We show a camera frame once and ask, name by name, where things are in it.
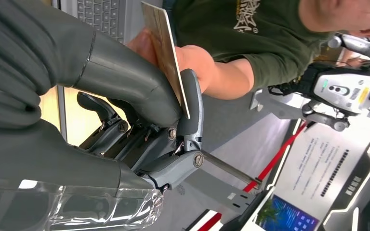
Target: person's arm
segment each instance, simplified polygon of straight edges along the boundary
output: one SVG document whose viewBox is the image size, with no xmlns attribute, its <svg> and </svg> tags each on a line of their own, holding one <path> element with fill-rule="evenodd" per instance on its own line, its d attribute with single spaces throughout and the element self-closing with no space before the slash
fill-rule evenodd
<svg viewBox="0 0 370 231">
<path fill-rule="evenodd" d="M 176 51 L 180 69 L 193 69 L 205 93 L 222 100 L 237 99 L 253 88 L 289 82 L 307 66 L 283 54 L 242 54 L 234 61 L 218 63 L 197 46 Z"/>
<path fill-rule="evenodd" d="M 229 63 L 215 62 L 201 47 L 176 48 L 180 70 L 193 69 L 198 76 L 202 92 L 222 100 L 237 99 L 249 92 L 254 84 L 254 74 L 247 59 Z"/>
</svg>

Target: person's hand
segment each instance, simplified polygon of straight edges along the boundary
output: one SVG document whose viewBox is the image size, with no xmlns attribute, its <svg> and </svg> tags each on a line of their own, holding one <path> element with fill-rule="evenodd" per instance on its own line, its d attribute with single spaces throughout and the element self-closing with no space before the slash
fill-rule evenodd
<svg viewBox="0 0 370 231">
<path fill-rule="evenodd" d="M 141 55 L 150 63 L 158 66 L 157 54 L 155 53 L 151 36 L 151 31 L 144 28 L 133 40 L 127 44 L 127 47 L 135 53 Z"/>
<path fill-rule="evenodd" d="M 337 66 L 350 66 L 350 67 L 361 67 L 365 62 L 368 62 L 366 59 L 360 57 L 348 59 L 346 63 L 338 63 Z"/>
<path fill-rule="evenodd" d="M 198 82 L 201 92 L 204 93 L 212 82 L 212 77 L 214 75 L 207 74 L 206 72 L 210 72 L 212 68 L 204 66 L 207 62 L 200 61 L 212 59 L 211 55 L 201 47 L 193 45 L 175 47 L 175 52 L 178 60 L 179 71 L 183 71 L 185 69 L 199 70 L 199 75 L 197 75 Z M 188 57 L 188 59 L 189 57 L 197 57 L 197 59 L 187 60 L 186 57 Z"/>
</svg>

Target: screw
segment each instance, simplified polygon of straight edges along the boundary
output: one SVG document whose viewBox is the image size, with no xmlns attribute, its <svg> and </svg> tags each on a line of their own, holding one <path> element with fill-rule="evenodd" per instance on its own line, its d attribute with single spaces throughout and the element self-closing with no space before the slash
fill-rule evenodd
<svg viewBox="0 0 370 231">
<path fill-rule="evenodd" d="M 128 129 L 128 124 L 123 121 L 120 125 L 119 125 L 119 132 L 123 133 L 125 132 L 126 130 Z"/>
<path fill-rule="evenodd" d="M 176 129 L 175 128 L 169 128 L 168 129 L 168 139 L 173 141 L 176 138 Z"/>
<path fill-rule="evenodd" d="M 194 155 L 194 166 L 201 167 L 203 164 L 203 155 L 202 153 L 198 152 Z"/>
</svg>

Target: black cable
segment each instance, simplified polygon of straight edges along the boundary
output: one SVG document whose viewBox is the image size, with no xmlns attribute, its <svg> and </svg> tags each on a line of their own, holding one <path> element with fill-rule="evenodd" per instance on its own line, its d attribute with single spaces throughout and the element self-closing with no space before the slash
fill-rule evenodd
<svg viewBox="0 0 370 231">
<path fill-rule="evenodd" d="M 325 61 L 325 62 L 333 62 L 333 63 L 342 63 L 342 64 L 346 64 L 349 67 L 352 67 L 350 64 L 348 64 L 347 62 L 343 62 L 343 61 L 334 61 L 334 60 L 315 60 L 315 61 L 317 61 L 317 62 Z"/>
</svg>

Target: robotic hand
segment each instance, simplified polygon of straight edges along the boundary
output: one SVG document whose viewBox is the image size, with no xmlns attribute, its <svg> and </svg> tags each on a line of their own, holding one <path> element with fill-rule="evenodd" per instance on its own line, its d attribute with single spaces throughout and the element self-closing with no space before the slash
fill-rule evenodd
<svg viewBox="0 0 370 231">
<path fill-rule="evenodd" d="M 343 46 L 370 57 L 370 42 L 361 38 L 337 34 L 328 45 L 332 48 Z M 349 116 L 357 116 L 370 108 L 370 65 L 353 69 L 313 63 L 301 77 L 286 84 L 271 86 L 269 92 L 274 95 L 301 94 L 310 99 L 302 107 L 305 119 L 343 131 L 350 125 Z M 317 112 L 315 108 L 321 103 L 331 106 L 343 116 L 338 118 Z"/>
<path fill-rule="evenodd" d="M 0 230 L 138 230 L 163 193 L 203 163 L 203 105 L 185 70 L 187 119 L 166 77 L 138 54 L 36 0 L 0 1 Z M 79 104 L 102 125 L 68 145 L 40 119 L 54 85 L 103 95 L 126 121 L 86 93 Z"/>
</svg>

